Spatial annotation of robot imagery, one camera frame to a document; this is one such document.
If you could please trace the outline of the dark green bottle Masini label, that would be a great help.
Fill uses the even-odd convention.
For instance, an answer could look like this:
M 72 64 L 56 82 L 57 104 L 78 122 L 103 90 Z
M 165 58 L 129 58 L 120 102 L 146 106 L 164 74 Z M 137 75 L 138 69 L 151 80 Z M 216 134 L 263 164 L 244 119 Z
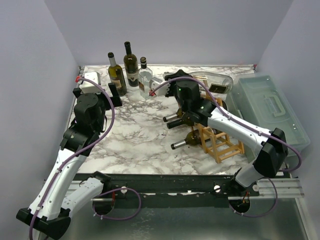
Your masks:
M 139 85 L 138 60 L 137 60 L 137 57 L 132 53 L 131 43 L 129 41 L 126 41 L 124 43 L 124 47 L 125 47 L 125 56 L 123 57 L 123 62 L 124 62 L 127 80 L 131 87 L 137 87 Z

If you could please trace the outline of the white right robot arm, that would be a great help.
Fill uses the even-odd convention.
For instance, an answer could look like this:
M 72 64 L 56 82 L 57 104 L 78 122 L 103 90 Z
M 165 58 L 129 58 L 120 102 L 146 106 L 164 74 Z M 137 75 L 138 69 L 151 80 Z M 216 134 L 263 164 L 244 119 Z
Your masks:
M 283 130 L 269 130 L 249 123 L 200 94 L 202 84 L 183 70 L 166 75 L 166 97 L 175 97 L 184 114 L 196 124 L 225 132 L 250 147 L 256 158 L 238 170 L 230 183 L 230 191 L 241 196 L 255 181 L 274 178 L 288 155 Z

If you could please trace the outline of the green wine bottle cream label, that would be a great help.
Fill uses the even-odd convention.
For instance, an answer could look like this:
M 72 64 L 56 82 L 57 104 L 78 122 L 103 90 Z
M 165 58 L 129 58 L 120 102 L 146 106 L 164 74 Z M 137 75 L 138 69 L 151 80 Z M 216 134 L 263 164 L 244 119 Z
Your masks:
M 192 127 L 195 125 L 195 122 L 192 121 L 186 113 L 184 113 L 181 118 L 174 120 L 174 121 L 171 121 L 166 124 L 168 129 L 172 129 L 172 128 L 175 128 L 175 127 L 178 127 L 181 125 L 186 125 L 186 126 Z

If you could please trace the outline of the green bottle Primitivo label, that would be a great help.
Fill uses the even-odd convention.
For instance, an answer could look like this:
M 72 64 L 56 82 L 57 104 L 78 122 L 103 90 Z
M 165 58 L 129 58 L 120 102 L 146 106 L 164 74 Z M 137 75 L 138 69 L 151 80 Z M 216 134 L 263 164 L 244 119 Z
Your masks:
M 127 85 L 125 82 L 123 69 L 116 63 L 115 56 L 112 52 L 108 53 L 110 66 L 108 67 L 108 75 L 110 81 L 115 84 L 116 90 L 120 96 L 127 94 Z

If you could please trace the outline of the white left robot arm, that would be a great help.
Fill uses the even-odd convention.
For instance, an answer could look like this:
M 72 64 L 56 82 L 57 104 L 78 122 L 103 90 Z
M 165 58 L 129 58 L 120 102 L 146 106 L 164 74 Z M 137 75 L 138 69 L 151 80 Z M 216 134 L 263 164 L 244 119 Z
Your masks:
M 96 172 L 83 186 L 66 196 L 79 168 L 90 155 L 93 147 L 111 131 L 115 122 L 115 108 L 122 106 L 116 85 L 109 83 L 111 95 L 92 80 L 93 90 L 74 88 L 76 104 L 74 119 L 64 132 L 53 169 L 40 193 L 29 207 L 21 208 L 16 218 L 29 226 L 28 238 L 59 240 L 70 226 L 73 215 L 95 196 L 107 197 L 111 185 L 107 177 Z

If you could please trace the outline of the round clear glass bottle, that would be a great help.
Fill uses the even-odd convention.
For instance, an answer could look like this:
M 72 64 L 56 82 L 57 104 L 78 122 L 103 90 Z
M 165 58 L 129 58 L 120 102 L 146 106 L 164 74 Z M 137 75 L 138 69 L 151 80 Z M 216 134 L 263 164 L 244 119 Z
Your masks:
M 209 72 L 209 71 L 194 71 L 189 73 L 194 79 L 203 82 L 211 93 L 227 94 L 233 88 L 233 79 L 224 74 Z

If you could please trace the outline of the olive wine bottle brown label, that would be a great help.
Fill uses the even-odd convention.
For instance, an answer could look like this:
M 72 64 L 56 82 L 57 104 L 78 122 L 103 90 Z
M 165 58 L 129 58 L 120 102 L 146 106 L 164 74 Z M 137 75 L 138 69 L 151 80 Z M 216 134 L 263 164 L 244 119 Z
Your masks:
M 175 121 L 175 120 L 178 120 L 178 119 L 181 119 L 183 117 L 183 114 L 184 114 L 184 111 L 182 111 L 181 108 L 178 108 L 178 110 L 173 113 L 173 114 L 170 114 L 168 116 L 164 116 L 162 118 L 162 120 L 165 122 L 165 123 L 169 123 L 169 122 L 172 122 L 172 121 Z

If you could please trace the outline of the square clear liquor bottle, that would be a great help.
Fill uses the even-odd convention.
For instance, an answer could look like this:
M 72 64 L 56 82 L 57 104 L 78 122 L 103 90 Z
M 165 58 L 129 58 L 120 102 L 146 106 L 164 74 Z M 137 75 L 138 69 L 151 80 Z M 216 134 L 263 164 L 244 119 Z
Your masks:
M 150 81 L 153 77 L 153 72 L 147 66 L 146 57 L 142 56 L 140 58 L 140 69 L 138 70 L 138 86 L 140 90 L 140 95 L 145 99 L 149 99 L 150 95 Z

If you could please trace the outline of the green wine bottle white label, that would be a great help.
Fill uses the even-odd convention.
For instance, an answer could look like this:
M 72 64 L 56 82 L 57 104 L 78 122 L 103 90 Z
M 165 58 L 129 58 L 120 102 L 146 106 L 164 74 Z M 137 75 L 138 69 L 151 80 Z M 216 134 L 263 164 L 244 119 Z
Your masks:
M 200 132 L 198 129 L 189 132 L 186 135 L 185 139 L 172 143 L 170 147 L 172 150 L 176 150 L 178 148 L 181 148 L 187 145 L 188 146 L 202 145 L 202 140 L 201 140 Z

